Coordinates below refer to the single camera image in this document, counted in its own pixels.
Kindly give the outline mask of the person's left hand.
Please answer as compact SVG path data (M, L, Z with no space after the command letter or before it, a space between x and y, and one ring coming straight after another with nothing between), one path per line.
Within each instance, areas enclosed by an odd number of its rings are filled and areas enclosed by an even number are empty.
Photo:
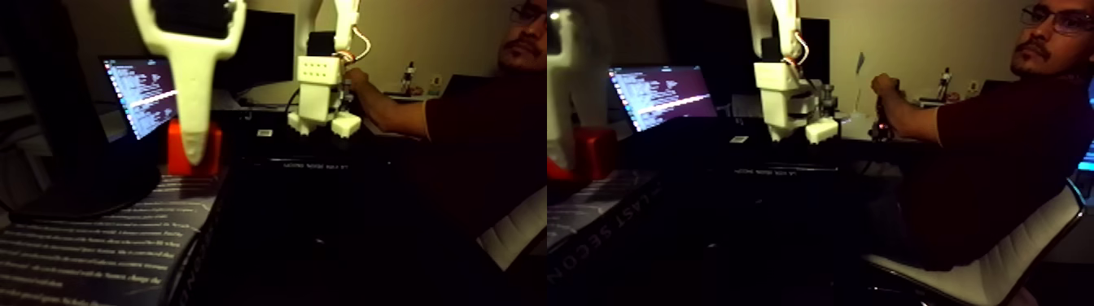
M871 80L871 87L875 95L877 95L877 107L880 109L884 109L891 104L903 102L896 76L888 76L887 73L881 73Z

